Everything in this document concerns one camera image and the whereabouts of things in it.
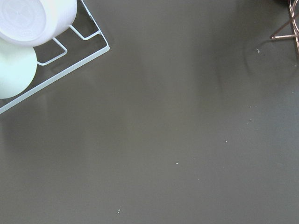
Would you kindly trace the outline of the mint green cup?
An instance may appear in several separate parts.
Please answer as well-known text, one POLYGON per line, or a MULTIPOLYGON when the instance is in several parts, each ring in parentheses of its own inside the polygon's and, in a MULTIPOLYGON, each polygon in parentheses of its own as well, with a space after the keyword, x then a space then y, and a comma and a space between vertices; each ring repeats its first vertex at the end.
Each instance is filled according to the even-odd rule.
POLYGON ((37 68, 33 47, 0 40, 0 98, 14 97, 32 82, 37 68))

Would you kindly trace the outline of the white cup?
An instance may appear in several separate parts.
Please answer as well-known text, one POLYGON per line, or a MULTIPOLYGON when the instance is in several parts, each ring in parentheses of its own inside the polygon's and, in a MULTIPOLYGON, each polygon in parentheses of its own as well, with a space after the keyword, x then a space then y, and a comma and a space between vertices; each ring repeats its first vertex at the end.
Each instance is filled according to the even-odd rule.
POLYGON ((2 0, 0 37, 35 47, 66 31, 77 14, 76 0, 2 0))

